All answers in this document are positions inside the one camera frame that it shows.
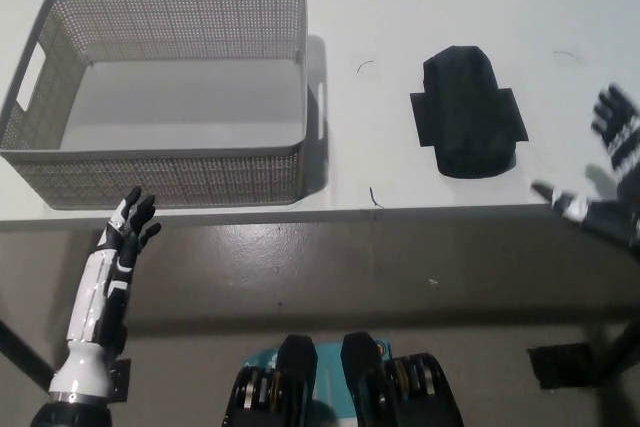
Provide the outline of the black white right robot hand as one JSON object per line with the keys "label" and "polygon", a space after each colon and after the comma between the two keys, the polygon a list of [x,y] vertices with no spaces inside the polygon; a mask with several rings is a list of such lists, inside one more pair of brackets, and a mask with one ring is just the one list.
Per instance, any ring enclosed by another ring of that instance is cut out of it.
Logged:
{"label": "black white right robot hand", "polygon": [[591,130],[606,150],[616,198],[595,200],[536,180],[531,190],[558,217],[639,254],[639,107],[617,85],[598,94]]}

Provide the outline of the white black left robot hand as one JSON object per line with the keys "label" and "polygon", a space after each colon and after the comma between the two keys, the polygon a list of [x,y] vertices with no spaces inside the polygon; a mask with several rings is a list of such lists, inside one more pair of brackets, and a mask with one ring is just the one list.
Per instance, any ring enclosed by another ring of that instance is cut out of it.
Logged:
{"label": "white black left robot hand", "polygon": [[66,334],[68,355],[49,395],[66,403],[108,403],[111,369],[127,338],[124,324],[137,259],[161,230],[155,197],[139,186],[120,201],[89,254]]}

